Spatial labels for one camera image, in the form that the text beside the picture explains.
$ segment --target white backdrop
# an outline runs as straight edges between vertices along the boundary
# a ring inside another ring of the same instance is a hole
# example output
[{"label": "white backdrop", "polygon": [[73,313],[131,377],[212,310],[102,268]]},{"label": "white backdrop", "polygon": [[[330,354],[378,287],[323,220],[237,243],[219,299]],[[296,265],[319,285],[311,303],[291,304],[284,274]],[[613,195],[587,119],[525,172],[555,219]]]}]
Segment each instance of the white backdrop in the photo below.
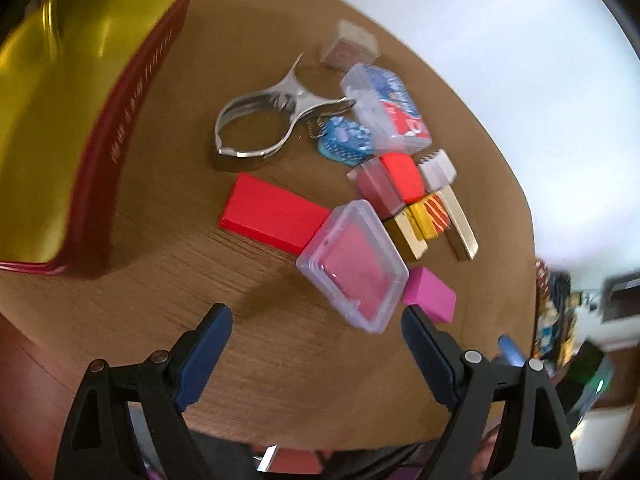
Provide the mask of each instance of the white backdrop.
[{"label": "white backdrop", "polygon": [[601,0],[345,1],[478,117],[526,194],[539,256],[578,288],[640,267],[640,61]]}]

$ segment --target purple object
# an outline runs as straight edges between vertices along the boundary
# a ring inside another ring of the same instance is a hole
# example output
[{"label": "purple object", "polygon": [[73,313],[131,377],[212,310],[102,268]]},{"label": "purple object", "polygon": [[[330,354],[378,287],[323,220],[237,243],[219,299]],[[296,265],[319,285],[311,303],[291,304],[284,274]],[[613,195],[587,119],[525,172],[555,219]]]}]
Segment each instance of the purple object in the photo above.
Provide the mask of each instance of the purple object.
[{"label": "purple object", "polygon": [[429,269],[414,267],[409,271],[402,302],[418,305],[433,324],[451,323],[456,309],[456,293]]}]

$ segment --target wood grain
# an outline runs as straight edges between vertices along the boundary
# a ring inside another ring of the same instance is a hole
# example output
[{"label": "wood grain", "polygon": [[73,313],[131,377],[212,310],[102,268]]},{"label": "wood grain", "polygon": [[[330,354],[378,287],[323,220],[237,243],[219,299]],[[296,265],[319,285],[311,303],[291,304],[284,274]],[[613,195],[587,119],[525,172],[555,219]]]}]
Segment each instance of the wood grain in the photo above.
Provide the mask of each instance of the wood grain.
[{"label": "wood grain", "polygon": [[[235,327],[191,427],[298,449],[405,444],[439,435],[447,412],[425,386],[399,331],[349,327],[288,254],[216,227],[235,175],[213,170],[207,147],[223,104],[278,81],[305,51],[300,79],[338,95],[340,75],[316,62],[345,18],[375,34],[380,65],[405,81],[458,169],[454,190],[479,243],[459,262],[445,238],[422,260],[458,294],[447,326],[463,348],[492,356],[501,333],[528,349],[534,252],[526,200],[471,111],[415,54],[339,0],[192,0],[181,36],[140,112],[118,195],[113,257],[93,281],[3,273],[0,312],[80,378],[94,358],[111,365],[170,347],[216,301]],[[245,142],[273,123],[247,120]],[[325,207],[356,198],[347,168],[325,160],[300,128],[257,178]]]}]

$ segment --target red block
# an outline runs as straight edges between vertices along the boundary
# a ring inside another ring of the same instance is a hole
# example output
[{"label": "red block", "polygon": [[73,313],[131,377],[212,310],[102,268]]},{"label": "red block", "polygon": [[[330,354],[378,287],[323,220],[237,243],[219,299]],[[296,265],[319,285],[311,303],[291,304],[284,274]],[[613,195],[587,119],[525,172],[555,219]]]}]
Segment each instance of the red block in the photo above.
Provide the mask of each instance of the red block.
[{"label": "red block", "polygon": [[406,153],[385,153],[380,155],[380,162],[405,204],[410,205],[426,195],[422,175],[411,156]]},{"label": "red block", "polygon": [[299,256],[331,211],[240,173],[219,227]]}]

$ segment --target blue and red label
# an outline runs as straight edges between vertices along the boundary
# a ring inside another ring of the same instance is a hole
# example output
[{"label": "blue and red label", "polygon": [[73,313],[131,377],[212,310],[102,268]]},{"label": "blue and red label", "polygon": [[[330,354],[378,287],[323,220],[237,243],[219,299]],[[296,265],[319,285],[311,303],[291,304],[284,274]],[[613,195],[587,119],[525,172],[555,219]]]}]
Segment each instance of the blue and red label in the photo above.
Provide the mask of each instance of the blue and red label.
[{"label": "blue and red label", "polygon": [[402,80],[393,72],[377,66],[365,66],[364,70],[398,135],[431,139],[431,134]]}]

